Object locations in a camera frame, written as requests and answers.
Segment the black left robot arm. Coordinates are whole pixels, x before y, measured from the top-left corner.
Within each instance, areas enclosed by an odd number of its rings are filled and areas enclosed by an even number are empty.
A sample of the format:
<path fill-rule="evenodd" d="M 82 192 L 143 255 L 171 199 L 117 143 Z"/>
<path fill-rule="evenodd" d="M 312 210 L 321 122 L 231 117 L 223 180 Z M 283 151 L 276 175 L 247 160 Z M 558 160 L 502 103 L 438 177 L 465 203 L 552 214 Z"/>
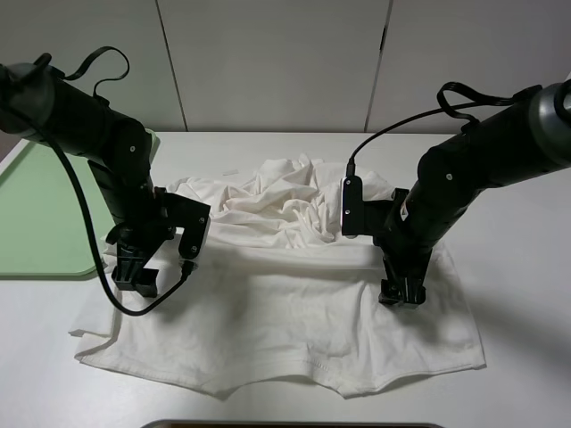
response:
<path fill-rule="evenodd" d="M 146 263 L 174 229 L 166 224 L 165 191 L 150 176 L 153 138 L 97 93 L 70 85 L 108 50 L 93 51 L 70 75 L 52 66 L 48 53 L 2 66 L 1 129 L 87 159 L 115 223 L 108 234 L 119 255 L 112 279 L 122 291 L 154 298 L 158 272 Z"/>

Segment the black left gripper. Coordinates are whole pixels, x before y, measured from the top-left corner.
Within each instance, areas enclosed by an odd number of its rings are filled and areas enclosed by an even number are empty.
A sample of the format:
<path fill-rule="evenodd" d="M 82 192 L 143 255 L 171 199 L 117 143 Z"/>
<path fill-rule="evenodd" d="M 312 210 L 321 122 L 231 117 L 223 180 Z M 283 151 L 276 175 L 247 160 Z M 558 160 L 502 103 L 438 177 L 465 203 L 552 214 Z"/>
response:
<path fill-rule="evenodd" d="M 114 249 L 113 282 L 121 291 L 136 291 L 140 274 L 140 295 L 156 298 L 159 270 L 143 267 L 174 237 L 176 227 L 163 212 L 112 213 L 112 219 L 114 225 L 105 241 Z"/>

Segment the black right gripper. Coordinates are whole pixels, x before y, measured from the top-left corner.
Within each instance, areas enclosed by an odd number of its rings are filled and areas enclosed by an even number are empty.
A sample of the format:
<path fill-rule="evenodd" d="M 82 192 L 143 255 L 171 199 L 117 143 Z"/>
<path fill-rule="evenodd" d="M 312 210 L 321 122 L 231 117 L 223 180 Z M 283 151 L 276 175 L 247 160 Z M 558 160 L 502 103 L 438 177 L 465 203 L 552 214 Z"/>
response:
<path fill-rule="evenodd" d="M 382 305 L 401 304 L 406 309 L 417 309 L 426 301 L 428 262 L 435 246 L 431 235 L 416 235 L 405 226 L 389 224 L 373 227 L 374 245 L 383 252 L 387 279 L 381 281 L 378 301 Z M 403 285 L 402 296 L 398 285 Z"/>

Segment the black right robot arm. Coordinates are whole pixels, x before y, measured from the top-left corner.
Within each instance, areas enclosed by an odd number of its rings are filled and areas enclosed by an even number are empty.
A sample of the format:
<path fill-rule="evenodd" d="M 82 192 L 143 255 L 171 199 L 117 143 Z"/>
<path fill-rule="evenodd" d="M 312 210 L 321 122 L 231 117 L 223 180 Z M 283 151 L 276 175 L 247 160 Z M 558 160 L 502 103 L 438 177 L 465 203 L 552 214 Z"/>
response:
<path fill-rule="evenodd" d="M 394 195 L 380 236 L 387 278 L 379 301 L 415 308 L 432 249 L 483 191 L 540 177 L 570 166 L 570 83 L 531 86 L 500 99 L 450 82 L 439 90 L 444 112 L 465 124 L 430 148 L 418 179 Z"/>

